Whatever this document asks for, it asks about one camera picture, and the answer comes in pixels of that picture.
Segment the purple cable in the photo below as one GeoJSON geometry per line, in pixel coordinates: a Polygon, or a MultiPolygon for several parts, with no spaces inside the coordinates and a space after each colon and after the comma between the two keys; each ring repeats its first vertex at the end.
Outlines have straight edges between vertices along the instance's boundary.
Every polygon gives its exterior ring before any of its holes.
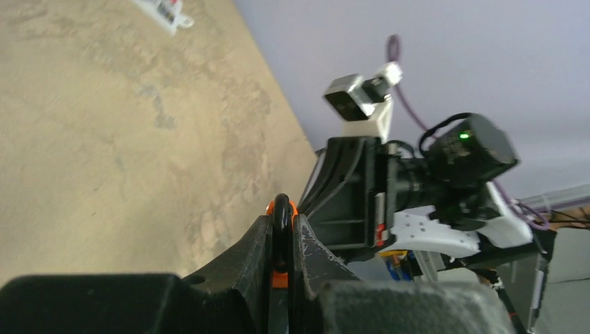
{"type": "MultiPolygon", "coordinates": [[[[387,50],[386,50],[386,58],[387,58],[388,62],[391,62],[391,61],[394,61],[396,63],[400,62],[400,60],[401,60],[401,40],[399,39],[399,35],[396,34],[396,35],[391,35],[389,37],[388,44],[387,44],[387,50]]],[[[397,97],[399,98],[401,105],[404,106],[404,109],[408,112],[408,115],[412,118],[412,120],[418,125],[418,127],[420,129],[422,129],[422,131],[428,131],[429,128],[426,126],[426,123],[424,123],[424,121],[418,116],[418,114],[414,111],[414,109],[408,103],[408,100],[406,99],[404,92],[401,90],[399,83],[396,86],[394,86],[394,91],[395,91],[397,97]]],[[[500,183],[498,183],[498,181],[493,180],[492,183],[496,186],[496,188],[497,188],[498,192],[500,193],[504,202],[508,205],[510,210],[518,218],[526,221],[531,228],[534,228],[536,230],[549,230],[550,222],[547,218],[544,217],[544,215],[540,214],[538,211],[536,211],[532,207],[519,202],[517,204],[517,206],[519,206],[523,211],[526,210],[526,211],[530,212],[531,214],[537,216],[541,220],[541,222],[543,222],[543,225],[539,225],[535,221],[531,221],[523,212],[520,212],[515,208],[515,205],[512,204],[512,200],[510,199],[510,197],[508,197],[508,195],[506,194],[506,191],[504,190],[504,188],[502,188],[502,186],[500,185],[500,183]]]]}

